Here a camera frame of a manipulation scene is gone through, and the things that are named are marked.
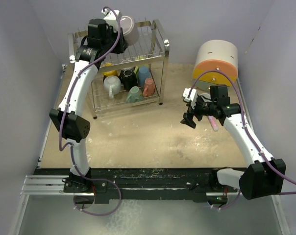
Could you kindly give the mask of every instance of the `wire dish rack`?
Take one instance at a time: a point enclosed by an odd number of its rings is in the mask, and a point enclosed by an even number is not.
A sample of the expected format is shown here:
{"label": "wire dish rack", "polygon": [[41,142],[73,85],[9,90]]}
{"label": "wire dish rack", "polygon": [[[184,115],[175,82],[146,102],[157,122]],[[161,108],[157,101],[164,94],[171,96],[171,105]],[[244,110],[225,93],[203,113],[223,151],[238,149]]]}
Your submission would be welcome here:
{"label": "wire dish rack", "polygon": [[[129,46],[123,54],[110,53],[95,76],[88,92],[87,103],[92,111],[94,119],[97,113],[119,109],[124,107],[136,106],[152,102],[159,102],[161,105],[164,98],[164,87],[167,77],[168,60],[169,60],[169,40],[159,22],[159,20],[136,22],[140,37],[136,44]],[[75,55],[76,49],[79,47],[81,39],[88,32],[79,31],[68,34],[70,56]],[[156,73],[154,64],[159,64],[161,73]],[[156,85],[156,92],[153,96],[145,97],[143,101],[135,103],[126,103],[128,91],[121,87],[121,91],[109,99],[108,92],[103,87],[103,72],[120,71],[129,67],[148,66],[152,79]]]}

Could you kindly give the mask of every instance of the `pink mug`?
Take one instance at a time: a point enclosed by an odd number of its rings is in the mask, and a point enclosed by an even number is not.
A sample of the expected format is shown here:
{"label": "pink mug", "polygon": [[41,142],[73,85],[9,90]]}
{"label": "pink mug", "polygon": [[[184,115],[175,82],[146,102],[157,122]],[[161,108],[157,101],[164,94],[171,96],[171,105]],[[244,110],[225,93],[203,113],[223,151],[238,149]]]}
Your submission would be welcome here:
{"label": "pink mug", "polygon": [[156,85],[154,84],[154,81],[152,78],[146,78],[145,84],[144,84],[144,92],[143,96],[152,96],[156,91]]}

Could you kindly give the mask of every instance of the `white mug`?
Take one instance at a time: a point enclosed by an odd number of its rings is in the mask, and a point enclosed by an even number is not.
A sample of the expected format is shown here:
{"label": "white mug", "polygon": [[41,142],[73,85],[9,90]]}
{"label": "white mug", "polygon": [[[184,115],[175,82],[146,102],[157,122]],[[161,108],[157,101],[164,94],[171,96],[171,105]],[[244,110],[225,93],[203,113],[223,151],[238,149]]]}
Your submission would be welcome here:
{"label": "white mug", "polygon": [[121,81],[117,76],[108,76],[103,82],[104,88],[109,92],[109,98],[113,99],[114,95],[121,90]]}

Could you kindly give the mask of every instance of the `yellow mug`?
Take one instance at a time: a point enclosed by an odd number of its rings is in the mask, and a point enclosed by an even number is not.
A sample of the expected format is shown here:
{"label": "yellow mug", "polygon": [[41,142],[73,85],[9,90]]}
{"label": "yellow mug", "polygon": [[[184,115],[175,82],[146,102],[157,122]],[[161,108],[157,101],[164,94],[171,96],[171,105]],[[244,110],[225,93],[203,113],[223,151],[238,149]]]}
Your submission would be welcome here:
{"label": "yellow mug", "polygon": [[[105,63],[104,66],[111,66],[112,63]],[[116,70],[112,70],[112,71],[108,71],[108,72],[103,72],[102,73],[103,76],[118,76],[118,71]]]}

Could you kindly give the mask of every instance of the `blue mug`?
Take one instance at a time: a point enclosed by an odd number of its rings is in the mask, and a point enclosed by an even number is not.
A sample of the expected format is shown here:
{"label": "blue mug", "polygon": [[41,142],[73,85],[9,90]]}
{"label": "blue mug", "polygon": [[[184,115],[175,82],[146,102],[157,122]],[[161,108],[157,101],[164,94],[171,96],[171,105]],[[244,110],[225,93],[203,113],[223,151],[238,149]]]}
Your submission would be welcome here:
{"label": "blue mug", "polygon": [[147,78],[151,78],[151,73],[149,71],[149,68],[146,67],[146,66],[142,66],[138,69],[138,82],[139,82],[139,85],[141,87],[144,86],[145,84],[145,80]]}

